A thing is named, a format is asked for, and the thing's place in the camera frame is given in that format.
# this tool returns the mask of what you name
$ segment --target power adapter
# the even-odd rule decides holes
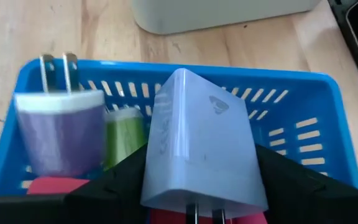
[[[268,209],[244,100],[173,73],[155,96],[141,204],[190,217]]]

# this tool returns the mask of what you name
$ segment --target white container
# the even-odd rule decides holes
[[[132,0],[138,25],[154,34],[281,16],[314,8],[320,0]]]
[[[227,218],[267,209],[246,104],[179,69],[155,96],[141,204]]]

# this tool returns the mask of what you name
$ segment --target wooden table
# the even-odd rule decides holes
[[[169,36],[147,33],[130,0],[0,0],[0,131],[16,76],[41,52],[59,57],[324,72],[342,90],[358,160],[358,71],[328,3],[311,12]]]

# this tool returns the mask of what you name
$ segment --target purple power adapter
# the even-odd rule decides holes
[[[16,110],[33,172],[75,177],[104,159],[104,93],[79,91],[76,57],[63,55],[67,92],[56,90],[53,57],[41,56],[43,93],[17,93]]]

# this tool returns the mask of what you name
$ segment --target plug prong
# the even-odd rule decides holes
[[[55,66],[53,64],[53,56],[43,54],[40,56],[42,88],[44,92],[49,93],[57,90],[57,81],[55,74]]]
[[[198,224],[197,203],[192,203],[186,206],[186,224]]]
[[[226,224],[226,215],[224,209],[217,209],[212,211],[213,224]]]
[[[80,90],[77,61],[75,54],[63,54],[63,66],[65,68],[66,89],[68,93]]]

